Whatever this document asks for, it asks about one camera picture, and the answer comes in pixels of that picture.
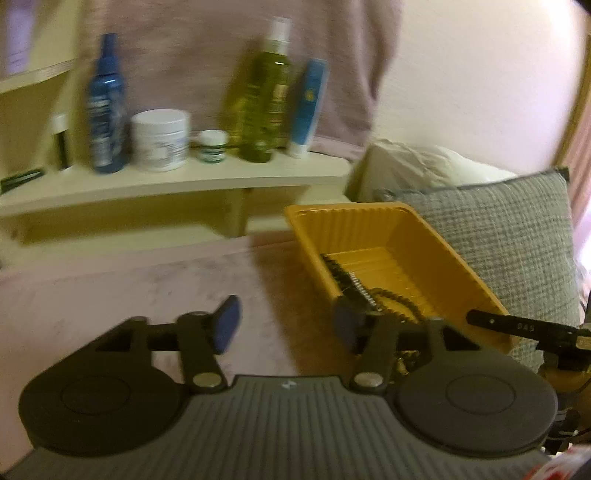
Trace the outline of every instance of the small jar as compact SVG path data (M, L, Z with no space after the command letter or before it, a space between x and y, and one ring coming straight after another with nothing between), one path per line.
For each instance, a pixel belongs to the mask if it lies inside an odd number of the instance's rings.
M144 170L169 171L185 163L189 147L189 114L162 108L131 118L134 163Z
M226 158L228 134L224 130L203 130L197 135L199 160L217 163Z

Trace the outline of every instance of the white logo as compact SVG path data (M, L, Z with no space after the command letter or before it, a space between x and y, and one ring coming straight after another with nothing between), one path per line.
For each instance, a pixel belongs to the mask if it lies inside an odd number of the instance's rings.
M297 387L297 383L293 380L286 380L281 384L281 386L286 390L293 390L295 387Z

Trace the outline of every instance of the yellow-green liquid bottle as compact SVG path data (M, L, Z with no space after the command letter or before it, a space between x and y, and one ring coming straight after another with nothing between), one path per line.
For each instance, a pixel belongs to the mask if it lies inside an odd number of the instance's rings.
M290 26L286 18L272 19L264 51L252 66L240 148L240 156L248 161L268 162L281 135L289 84L290 64L286 53Z

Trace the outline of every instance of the white cap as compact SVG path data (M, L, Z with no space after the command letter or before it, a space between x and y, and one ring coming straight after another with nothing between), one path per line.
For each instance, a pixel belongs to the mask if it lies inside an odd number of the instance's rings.
M65 113L58 113L51 119L51 126L54 134L61 134L68 130L68 117Z
M287 145L287 154L294 158L304 158L308 154L308 146L290 141Z
M147 110L131 117L131 127L136 135L166 135L178 132L188 135L189 114L173 108Z
M269 34L265 41L265 51L272 51L285 55L290 42L291 20L283 17L273 17L269 25Z
M203 130L197 135L197 142L205 147L220 147L228 143L228 134L224 130Z

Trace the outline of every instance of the white pillow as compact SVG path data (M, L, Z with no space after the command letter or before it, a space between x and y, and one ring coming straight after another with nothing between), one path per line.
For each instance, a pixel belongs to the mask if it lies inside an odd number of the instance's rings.
M423 147L377 140L370 147L359 188L359 202L373 202L374 191L425 189L490 183L515 173L462 157L444 147Z

